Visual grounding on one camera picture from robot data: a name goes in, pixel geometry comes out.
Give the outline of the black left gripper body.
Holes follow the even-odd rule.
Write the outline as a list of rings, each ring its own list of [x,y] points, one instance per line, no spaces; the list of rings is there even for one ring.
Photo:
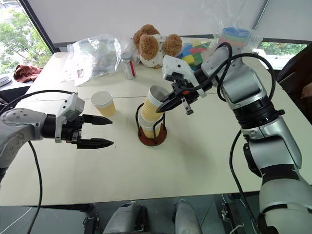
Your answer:
[[[81,130],[83,124],[83,116],[78,116],[73,121],[67,121],[67,123],[62,126],[61,140],[75,144],[78,149],[82,149]]]

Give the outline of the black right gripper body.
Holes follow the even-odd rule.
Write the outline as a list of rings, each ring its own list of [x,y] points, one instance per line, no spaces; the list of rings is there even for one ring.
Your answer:
[[[190,104],[197,100],[198,93],[195,91],[188,91],[190,83],[182,77],[174,77],[172,89],[175,92],[176,97],[181,97],[182,105],[187,115],[191,115],[193,110]]]

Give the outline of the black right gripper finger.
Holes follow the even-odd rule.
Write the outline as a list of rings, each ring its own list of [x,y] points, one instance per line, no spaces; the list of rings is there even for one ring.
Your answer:
[[[170,101],[174,101],[176,99],[176,94],[174,91],[170,92],[169,94],[167,94],[162,100],[161,102],[170,102]]]
[[[157,108],[157,113],[164,113],[170,111],[182,103],[181,97],[176,97],[174,101],[161,102],[161,105]]]

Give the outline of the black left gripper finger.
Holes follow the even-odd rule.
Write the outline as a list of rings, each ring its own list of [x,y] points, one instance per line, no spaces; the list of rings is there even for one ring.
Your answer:
[[[102,138],[80,139],[77,141],[78,149],[100,149],[113,145],[112,141]]]
[[[103,116],[95,116],[95,115],[82,115],[84,123],[90,123],[93,125],[107,125],[112,124],[113,122],[106,117]]]

